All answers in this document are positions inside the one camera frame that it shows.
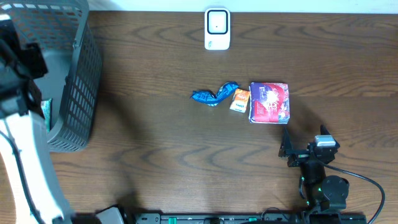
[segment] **orange packet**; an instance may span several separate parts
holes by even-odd
[[[236,89],[229,108],[244,113],[248,107],[249,97],[250,91]]]

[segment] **gray plastic basket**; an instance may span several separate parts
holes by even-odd
[[[37,42],[49,70],[35,80],[43,99],[52,98],[51,151],[83,149],[93,124],[102,59],[88,27],[86,0],[1,1],[22,44]]]

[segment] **red and purple box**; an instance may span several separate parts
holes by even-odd
[[[250,123],[287,124],[289,89],[285,83],[250,84]]]

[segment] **white wall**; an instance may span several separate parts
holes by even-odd
[[[91,10],[398,13],[398,0],[88,0]]]

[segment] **wood grain surface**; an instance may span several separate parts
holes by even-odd
[[[232,14],[231,47],[203,45],[203,13],[91,12],[103,78],[88,147],[52,154],[71,206],[121,202],[163,212],[298,209],[299,169],[277,157],[282,126],[250,124],[190,100],[224,82],[289,84],[289,131],[304,148],[325,124],[341,148],[331,164],[386,191],[376,223],[398,220],[398,19],[395,15]],[[337,174],[326,170],[328,175]],[[354,177],[347,212],[370,219],[381,195]],[[4,165],[0,223],[15,219]]]

